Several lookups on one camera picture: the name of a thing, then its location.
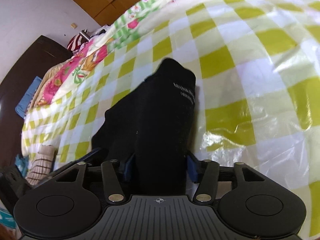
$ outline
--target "black sock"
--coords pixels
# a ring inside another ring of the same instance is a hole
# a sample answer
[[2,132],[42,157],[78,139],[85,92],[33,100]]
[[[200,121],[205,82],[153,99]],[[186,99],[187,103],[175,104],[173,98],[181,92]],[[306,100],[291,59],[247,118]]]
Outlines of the black sock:
[[108,159],[135,154],[141,194],[185,192],[187,139],[195,106],[194,74],[173,59],[105,113],[92,147],[108,150]]

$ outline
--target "white wall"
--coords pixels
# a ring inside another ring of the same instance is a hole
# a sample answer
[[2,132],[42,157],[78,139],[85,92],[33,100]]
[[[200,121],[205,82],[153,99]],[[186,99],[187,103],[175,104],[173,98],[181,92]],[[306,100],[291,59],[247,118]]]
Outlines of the white wall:
[[81,30],[99,27],[73,0],[0,0],[0,82],[40,35],[66,46]]

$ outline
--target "bed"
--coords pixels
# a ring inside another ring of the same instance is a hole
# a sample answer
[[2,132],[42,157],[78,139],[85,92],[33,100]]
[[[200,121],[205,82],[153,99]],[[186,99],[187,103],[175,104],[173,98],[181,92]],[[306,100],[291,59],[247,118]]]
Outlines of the bed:
[[307,207],[300,237],[319,238],[319,24],[320,0],[141,0],[38,89],[22,153],[79,159],[105,111],[171,57],[197,78],[190,151],[290,189]]

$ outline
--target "pink fabric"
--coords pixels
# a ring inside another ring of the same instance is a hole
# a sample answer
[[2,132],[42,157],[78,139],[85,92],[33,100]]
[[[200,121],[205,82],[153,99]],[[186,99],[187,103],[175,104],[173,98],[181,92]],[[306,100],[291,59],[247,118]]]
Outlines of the pink fabric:
[[63,84],[66,78],[71,74],[81,61],[86,59],[89,47],[92,45],[93,40],[85,44],[83,49],[78,51],[54,76],[54,78],[44,88],[41,105],[50,104],[53,96],[58,91],[59,87]]

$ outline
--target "pink flower print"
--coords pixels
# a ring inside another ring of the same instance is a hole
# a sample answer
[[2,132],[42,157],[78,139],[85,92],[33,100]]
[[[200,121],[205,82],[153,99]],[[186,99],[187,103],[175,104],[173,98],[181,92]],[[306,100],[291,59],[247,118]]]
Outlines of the pink flower print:
[[129,29],[134,29],[137,26],[138,26],[138,19],[134,19],[132,22],[128,23]]
[[129,13],[128,18],[133,19],[135,18],[136,14],[135,13]]
[[140,5],[134,5],[131,7],[131,11],[132,12],[139,12],[141,10],[141,6]]

